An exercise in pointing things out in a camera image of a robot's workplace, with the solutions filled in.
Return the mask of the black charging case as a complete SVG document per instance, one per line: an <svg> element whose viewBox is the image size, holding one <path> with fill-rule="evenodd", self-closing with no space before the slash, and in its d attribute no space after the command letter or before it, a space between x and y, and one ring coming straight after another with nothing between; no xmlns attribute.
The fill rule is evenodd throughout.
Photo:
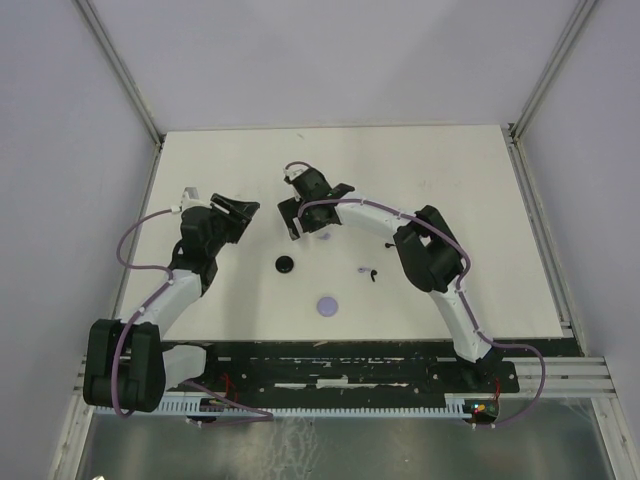
<svg viewBox="0 0 640 480"><path fill-rule="evenodd" d="M281 255L275 261L275 268L279 273L290 273L295 266L295 262L292 257L288 255Z"/></svg>

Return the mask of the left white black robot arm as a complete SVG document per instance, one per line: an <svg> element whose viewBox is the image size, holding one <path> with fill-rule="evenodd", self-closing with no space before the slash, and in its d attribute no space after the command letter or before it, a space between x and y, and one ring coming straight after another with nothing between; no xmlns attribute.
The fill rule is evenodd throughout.
<svg viewBox="0 0 640 480"><path fill-rule="evenodd" d="M83 380L87 404L128 417L154 411L165 392L185 380L201 390L219 383L221 366L204 348L171 346L164 337L208 291L218 272L217 255L239 242L259 208L257 202L219 194L203 201L188 187L179 204L150 215L179 216L180 238L169 264L156 268L161 283L126 319L99 319L91 326Z"/></svg>

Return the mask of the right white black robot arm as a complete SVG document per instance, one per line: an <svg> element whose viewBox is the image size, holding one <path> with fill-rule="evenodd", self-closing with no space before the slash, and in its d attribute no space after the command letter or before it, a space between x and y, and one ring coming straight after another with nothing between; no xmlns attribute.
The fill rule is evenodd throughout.
<svg viewBox="0 0 640 480"><path fill-rule="evenodd" d="M284 181L294 196L280 202L278 210L293 240L339 225L391 243L405 277L430 296L449 329L460 382L469 390L481 391L494 381L500 359L466 296L469 256L436 208L427 205L407 213L383 205L350 185L331 186L319 170L304 162L287 165Z"/></svg>

